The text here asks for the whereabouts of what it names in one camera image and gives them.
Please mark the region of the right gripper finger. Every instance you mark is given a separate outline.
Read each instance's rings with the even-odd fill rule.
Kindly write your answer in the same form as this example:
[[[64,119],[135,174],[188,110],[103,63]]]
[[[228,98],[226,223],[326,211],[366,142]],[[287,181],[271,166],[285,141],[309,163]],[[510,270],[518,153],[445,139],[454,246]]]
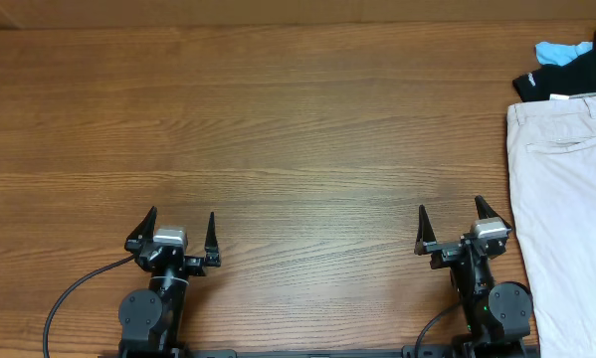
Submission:
[[[485,200],[482,195],[478,195],[475,197],[475,204],[478,212],[478,217],[480,220],[482,219],[490,219],[490,218],[498,218],[502,221],[505,227],[510,230],[511,225],[508,221],[506,221],[501,215],[499,215]]]
[[[418,218],[416,246],[427,247],[428,245],[435,245],[436,237],[424,205],[419,206]]]

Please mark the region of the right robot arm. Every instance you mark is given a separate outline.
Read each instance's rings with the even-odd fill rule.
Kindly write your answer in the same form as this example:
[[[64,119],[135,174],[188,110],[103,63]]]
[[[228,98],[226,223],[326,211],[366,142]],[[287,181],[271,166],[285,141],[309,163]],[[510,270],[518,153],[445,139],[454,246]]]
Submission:
[[[446,357],[538,357],[539,348],[528,346],[533,311],[532,294],[516,281],[497,283],[490,261],[506,251],[512,232],[482,196],[475,198],[478,218],[458,241],[439,243],[426,208],[419,207],[419,224],[414,253],[428,255],[432,269],[448,269],[459,301],[444,309],[422,329],[413,355],[421,357],[430,347],[422,343],[425,335],[442,317],[461,308],[468,332],[452,338],[439,348]]]

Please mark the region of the beige shorts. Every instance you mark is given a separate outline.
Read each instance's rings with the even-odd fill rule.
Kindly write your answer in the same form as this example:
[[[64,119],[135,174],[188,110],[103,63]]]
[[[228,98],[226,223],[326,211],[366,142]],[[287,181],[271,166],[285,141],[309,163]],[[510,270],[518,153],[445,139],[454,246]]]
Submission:
[[[544,357],[596,357],[596,95],[506,115],[510,203]]]

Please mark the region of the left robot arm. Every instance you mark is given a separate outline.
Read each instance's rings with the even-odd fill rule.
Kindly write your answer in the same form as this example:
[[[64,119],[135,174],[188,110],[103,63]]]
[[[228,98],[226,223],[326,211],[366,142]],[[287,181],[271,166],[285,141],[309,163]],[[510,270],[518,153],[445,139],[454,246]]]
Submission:
[[[119,305],[120,357],[190,357],[187,344],[179,339],[189,278],[221,265],[214,216],[209,217],[201,257],[186,253],[185,228],[157,228],[156,219],[153,207],[125,240],[125,250],[150,280],[148,288],[129,293]]]

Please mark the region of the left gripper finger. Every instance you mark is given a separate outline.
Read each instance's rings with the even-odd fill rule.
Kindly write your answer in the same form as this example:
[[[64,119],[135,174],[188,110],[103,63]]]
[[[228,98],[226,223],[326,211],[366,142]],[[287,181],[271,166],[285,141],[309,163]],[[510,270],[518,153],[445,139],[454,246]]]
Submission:
[[[210,213],[209,217],[204,249],[207,255],[219,254],[219,245],[216,235],[215,215],[213,212]]]
[[[157,219],[157,208],[152,206],[144,219],[134,228],[134,230],[127,236],[129,241],[151,241],[153,238],[154,227]]]

